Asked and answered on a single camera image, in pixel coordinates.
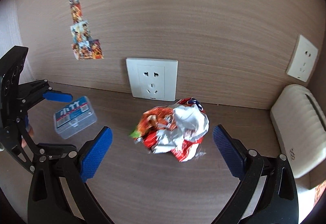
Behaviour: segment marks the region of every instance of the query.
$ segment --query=metal pin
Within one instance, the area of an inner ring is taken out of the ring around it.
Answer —
[[[284,154],[281,154],[281,155],[280,155],[280,159],[281,159],[282,161],[286,161],[286,156],[285,156]]]
[[[253,157],[257,156],[257,152],[255,150],[249,150],[249,154]]]
[[[74,158],[74,157],[76,157],[76,155],[77,155],[77,152],[76,151],[71,151],[69,154],[68,154],[68,156],[70,157],[70,158]]]
[[[44,162],[46,160],[46,156],[41,156],[40,157],[40,162]]]

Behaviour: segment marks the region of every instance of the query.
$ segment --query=photo collage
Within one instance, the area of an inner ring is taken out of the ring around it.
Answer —
[[[73,38],[72,50],[75,58],[103,59],[102,49],[98,39],[92,39],[88,21],[83,19],[79,0],[69,0],[72,20],[74,25],[70,27]]]

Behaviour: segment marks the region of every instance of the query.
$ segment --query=crumpled snack wrapper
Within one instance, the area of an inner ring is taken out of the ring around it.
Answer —
[[[195,98],[146,111],[130,135],[153,153],[172,152],[179,162],[192,159],[208,132],[209,121]]]

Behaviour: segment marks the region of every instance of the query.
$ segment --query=white curtain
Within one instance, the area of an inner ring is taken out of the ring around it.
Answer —
[[[16,0],[0,0],[0,58],[15,45],[23,46],[18,26]],[[19,83],[31,81],[34,81],[34,77],[26,59]]]

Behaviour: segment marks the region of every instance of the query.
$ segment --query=blue logo on wrapper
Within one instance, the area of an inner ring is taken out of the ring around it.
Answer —
[[[64,108],[60,109],[55,114],[55,126],[56,128],[61,127],[67,122],[73,120],[76,117],[79,117],[85,111],[89,110],[89,106],[87,103],[87,98],[82,96],[74,102],[66,105]]]

